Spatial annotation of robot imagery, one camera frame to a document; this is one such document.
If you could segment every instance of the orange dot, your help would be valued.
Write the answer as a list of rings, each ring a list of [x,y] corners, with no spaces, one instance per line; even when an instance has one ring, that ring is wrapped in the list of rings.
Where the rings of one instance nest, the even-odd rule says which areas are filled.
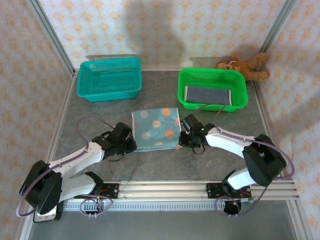
[[[169,116],[170,115],[170,109],[169,108],[165,108],[165,109],[163,109],[162,113],[165,116]]]
[[[167,137],[167,138],[171,138],[171,137],[173,137],[174,136],[174,131],[172,131],[172,130],[167,130],[167,131],[165,131],[165,136]]]

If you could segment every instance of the floral wallpaper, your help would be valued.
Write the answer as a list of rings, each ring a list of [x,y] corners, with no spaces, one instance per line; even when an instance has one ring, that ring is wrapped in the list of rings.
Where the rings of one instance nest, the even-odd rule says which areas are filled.
[[[289,153],[314,239],[320,236],[320,5],[298,0],[268,55],[260,85],[272,136]]]
[[[26,0],[0,9],[0,238],[11,240],[18,191],[46,156],[70,76]]]
[[[143,68],[258,53],[285,0],[40,0],[75,68],[139,54]]]

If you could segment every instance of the teddy bear head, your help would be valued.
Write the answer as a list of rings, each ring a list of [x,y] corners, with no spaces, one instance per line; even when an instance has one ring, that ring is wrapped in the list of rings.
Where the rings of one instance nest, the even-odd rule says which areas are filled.
[[[233,70],[231,64],[226,61],[220,61],[215,65],[216,69],[226,69],[226,70]]]

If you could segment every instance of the cloth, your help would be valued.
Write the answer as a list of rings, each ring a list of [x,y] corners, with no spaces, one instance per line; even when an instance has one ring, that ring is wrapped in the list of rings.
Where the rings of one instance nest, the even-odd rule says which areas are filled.
[[[131,114],[136,152],[179,147],[181,126],[176,107],[139,110]]]

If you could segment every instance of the gray tabletop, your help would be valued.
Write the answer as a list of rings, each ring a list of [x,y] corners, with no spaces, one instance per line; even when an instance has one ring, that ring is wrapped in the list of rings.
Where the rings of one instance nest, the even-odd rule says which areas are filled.
[[[178,71],[145,71],[142,73],[142,89],[137,98],[89,102],[77,96],[76,84],[67,109],[55,159],[65,157],[84,147],[77,135],[76,123],[83,116],[97,116],[115,125],[123,122],[132,125],[131,112],[142,109],[177,107],[180,118],[192,111],[184,109],[177,98]],[[247,83],[248,105],[235,112],[222,112],[219,125],[225,130],[258,136],[264,133],[254,89]],[[196,115],[204,125],[213,123],[214,111],[199,111]],[[108,127],[95,119],[86,119],[81,132],[91,140],[108,131]],[[165,181],[165,180],[222,180],[235,169],[244,168],[245,161],[233,153],[207,147],[201,155],[193,154],[190,148],[134,152],[125,155],[119,162],[102,161],[83,172],[93,171],[104,181]]]

